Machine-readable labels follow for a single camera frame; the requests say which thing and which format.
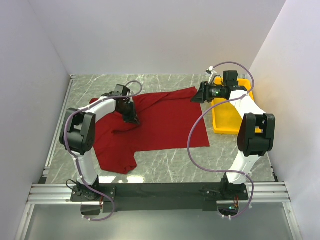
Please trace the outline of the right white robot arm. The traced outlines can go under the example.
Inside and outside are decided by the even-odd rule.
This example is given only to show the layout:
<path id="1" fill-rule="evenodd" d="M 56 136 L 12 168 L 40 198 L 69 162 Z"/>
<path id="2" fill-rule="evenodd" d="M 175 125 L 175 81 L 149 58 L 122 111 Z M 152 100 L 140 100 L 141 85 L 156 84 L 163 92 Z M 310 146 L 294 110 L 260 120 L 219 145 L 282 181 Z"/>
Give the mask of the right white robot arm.
<path id="1" fill-rule="evenodd" d="M 241 117 L 241 125 L 235 160 L 225 172 L 219 188 L 208 190 L 207 194 L 220 200 L 246 200 L 245 183 L 253 166 L 273 148 L 276 118 L 258 107 L 250 97 L 250 88 L 239 84 L 236 70 L 224 71 L 221 84 L 215 84 L 213 79 L 201 82 L 191 102 L 203 104 L 214 99 L 230 103 Z"/>

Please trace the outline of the yellow plastic tray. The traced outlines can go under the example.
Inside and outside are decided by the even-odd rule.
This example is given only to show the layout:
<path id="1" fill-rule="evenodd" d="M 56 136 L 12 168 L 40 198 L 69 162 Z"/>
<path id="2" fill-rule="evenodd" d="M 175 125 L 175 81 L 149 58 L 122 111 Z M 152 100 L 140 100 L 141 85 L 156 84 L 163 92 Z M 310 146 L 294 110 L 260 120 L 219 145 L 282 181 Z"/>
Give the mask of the yellow plastic tray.
<path id="1" fill-rule="evenodd" d="M 212 109 L 213 131 L 216 134 L 239 133 L 243 116 L 247 113 L 263 115 L 263 111 L 254 101 L 253 93 L 247 93 L 252 88 L 248 79 L 238 79 L 238 86 L 226 87 L 222 84 L 222 78 L 216 76 L 211 80 L 214 87 L 219 89 L 219 95 L 211 102 L 218 104 Z"/>

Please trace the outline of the red t shirt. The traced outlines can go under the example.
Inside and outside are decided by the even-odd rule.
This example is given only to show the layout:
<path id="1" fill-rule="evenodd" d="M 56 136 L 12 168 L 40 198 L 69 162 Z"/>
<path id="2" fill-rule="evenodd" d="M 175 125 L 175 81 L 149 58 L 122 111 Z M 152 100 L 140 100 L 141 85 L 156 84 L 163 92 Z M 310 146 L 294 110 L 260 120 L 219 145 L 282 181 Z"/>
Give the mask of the red t shirt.
<path id="1" fill-rule="evenodd" d="M 200 104 L 191 102 L 195 87 L 146 93 L 133 101 L 140 125 L 111 113 L 96 123 L 94 151 L 103 171 L 128 174 L 137 167 L 136 152 L 209 147 Z"/>

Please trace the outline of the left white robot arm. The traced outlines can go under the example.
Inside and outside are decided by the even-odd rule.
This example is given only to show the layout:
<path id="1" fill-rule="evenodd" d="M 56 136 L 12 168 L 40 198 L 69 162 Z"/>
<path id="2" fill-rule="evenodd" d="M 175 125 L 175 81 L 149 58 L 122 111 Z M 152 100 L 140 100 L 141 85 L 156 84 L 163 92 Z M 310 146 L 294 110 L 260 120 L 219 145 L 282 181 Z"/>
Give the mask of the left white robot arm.
<path id="1" fill-rule="evenodd" d="M 59 141 L 72 157 L 76 172 L 76 189 L 72 192 L 94 201 L 105 198 L 100 192 L 99 175 L 93 165 L 91 149 L 96 138 L 96 123 L 103 117 L 119 113 L 125 123 L 139 125 L 133 97 L 128 85 L 117 84 L 114 91 L 81 108 L 66 110 Z"/>

